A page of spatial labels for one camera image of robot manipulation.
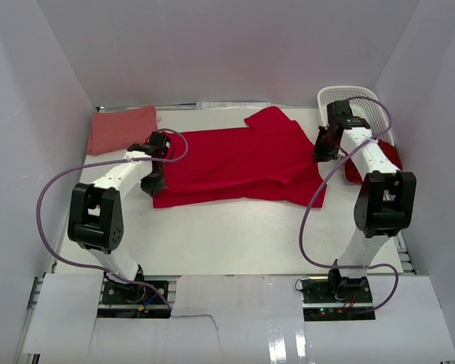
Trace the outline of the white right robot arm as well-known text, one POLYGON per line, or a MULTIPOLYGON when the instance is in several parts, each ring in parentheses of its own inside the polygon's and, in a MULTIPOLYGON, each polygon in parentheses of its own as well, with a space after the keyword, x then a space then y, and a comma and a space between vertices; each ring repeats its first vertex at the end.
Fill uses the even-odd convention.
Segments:
POLYGON ((386 242, 410 225, 416 191, 415 175, 389 160, 362 119, 319 127, 314 159, 326 162, 342 152, 356 167, 362 186, 353 210, 356 230, 328 274, 328 295, 339 303, 368 290, 368 267, 386 242))

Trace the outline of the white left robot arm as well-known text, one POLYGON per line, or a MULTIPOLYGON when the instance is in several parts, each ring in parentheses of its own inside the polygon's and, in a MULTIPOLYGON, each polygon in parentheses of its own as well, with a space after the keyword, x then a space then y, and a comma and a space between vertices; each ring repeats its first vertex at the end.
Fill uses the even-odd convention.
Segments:
POLYGON ((154 196, 166 188, 162 162, 129 161, 114 166, 91 184, 78 183, 72 191, 67 235, 89 251, 111 275, 124 279, 119 294, 130 303, 141 300, 145 284, 140 266, 124 245, 122 199, 136 187, 154 196))

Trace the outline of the bright red t shirt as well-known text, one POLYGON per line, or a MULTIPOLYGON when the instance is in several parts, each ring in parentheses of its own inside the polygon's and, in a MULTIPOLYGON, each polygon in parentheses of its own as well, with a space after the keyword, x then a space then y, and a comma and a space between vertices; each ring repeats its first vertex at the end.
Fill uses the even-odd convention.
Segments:
POLYGON ((172 135, 176 161, 165 166, 166 187, 153 196, 154 208, 239 198, 322 207, 314 146, 298 122, 276 106, 244 121, 172 135))

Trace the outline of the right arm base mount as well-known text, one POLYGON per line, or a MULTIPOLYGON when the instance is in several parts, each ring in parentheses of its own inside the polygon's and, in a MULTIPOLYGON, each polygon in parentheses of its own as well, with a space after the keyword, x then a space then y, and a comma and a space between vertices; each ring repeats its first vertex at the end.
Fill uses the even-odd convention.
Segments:
POLYGON ((327 278, 298 278, 294 284, 302 294, 305 322, 373 321, 373 299, 369 282, 360 287, 333 288, 327 278))

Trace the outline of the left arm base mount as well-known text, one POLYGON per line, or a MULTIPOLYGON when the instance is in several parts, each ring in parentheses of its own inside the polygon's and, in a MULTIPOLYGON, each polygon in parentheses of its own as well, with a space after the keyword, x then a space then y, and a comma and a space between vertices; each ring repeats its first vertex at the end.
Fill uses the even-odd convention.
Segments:
POLYGON ((97 317, 101 319, 169 319, 171 310, 151 288, 105 279, 97 317))

